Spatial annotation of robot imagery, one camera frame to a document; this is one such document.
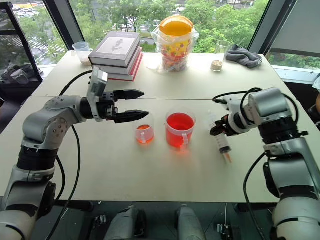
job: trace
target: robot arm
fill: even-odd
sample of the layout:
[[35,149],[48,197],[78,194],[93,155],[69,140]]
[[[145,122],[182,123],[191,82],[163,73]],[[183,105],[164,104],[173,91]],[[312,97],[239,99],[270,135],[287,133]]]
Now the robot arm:
[[235,96],[216,102],[230,114],[216,122],[211,135],[227,136],[258,128],[268,162],[263,171],[268,190],[280,198],[272,219],[272,239],[311,240],[320,236],[320,172],[306,140],[298,132],[285,96],[277,88],[249,95],[241,110]]
[[13,167],[8,187],[0,201],[0,239],[29,239],[35,222],[54,205],[55,172],[59,147],[69,128],[87,119],[124,123],[149,113],[131,110],[118,113],[115,102],[136,99],[143,92],[120,90],[104,92],[108,75],[94,68],[87,97],[58,96],[23,123],[24,137],[18,163]]

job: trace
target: measuring cup handle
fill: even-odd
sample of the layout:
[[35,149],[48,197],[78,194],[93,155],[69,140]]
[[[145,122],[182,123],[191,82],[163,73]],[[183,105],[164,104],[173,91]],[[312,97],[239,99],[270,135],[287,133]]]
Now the measuring cup handle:
[[142,143],[145,144],[146,143],[145,133],[141,132],[140,136],[141,136]]
[[188,135],[186,133],[183,133],[182,138],[183,138],[183,145],[187,145],[189,142]]

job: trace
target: window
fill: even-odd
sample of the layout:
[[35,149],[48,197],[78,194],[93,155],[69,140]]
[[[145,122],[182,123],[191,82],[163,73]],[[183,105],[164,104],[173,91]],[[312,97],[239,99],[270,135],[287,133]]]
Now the window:
[[95,48],[109,31],[140,33],[143,52],[154,52],[150,32],[164,18],[183,15],[200,33],[195,53],[213,53],[218,40],[247,47],[269,0],[70,0],[85,40]]
[[[14,30],[14,26],[5,10],[0,10],[0,31]],[[28,56],[18,35],[0,35],[0,75],[9,65],[24,65],[29,63]]]
[[43,2],[31,0],[26,4],[14,4],[12,10],[37,65],[57,64],[67,49]]
[[276,66],[320,70],[320,57],[269,52],[266,58],[270,64]]

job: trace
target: red book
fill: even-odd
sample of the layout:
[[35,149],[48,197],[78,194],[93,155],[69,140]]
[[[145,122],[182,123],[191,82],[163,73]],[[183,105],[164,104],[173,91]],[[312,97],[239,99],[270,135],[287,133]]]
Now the red book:
[[116,73],[108,73],[108,79],[109,80],[121,80],[121,81],[130,81],[133,82],[136,78],[142,57],[143,57],[143,53],[141,52],[140,55],[137,57],[131,72],[128,75],[125,74],[116,74]]

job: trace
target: stack of books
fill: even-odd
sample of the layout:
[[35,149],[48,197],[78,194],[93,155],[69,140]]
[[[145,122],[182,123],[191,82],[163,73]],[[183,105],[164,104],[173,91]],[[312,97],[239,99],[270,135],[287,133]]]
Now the stack of books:
[[111,31],[89,55],[92,67],[108,73],[108,79],[134,81],[143,57],[140,34]]

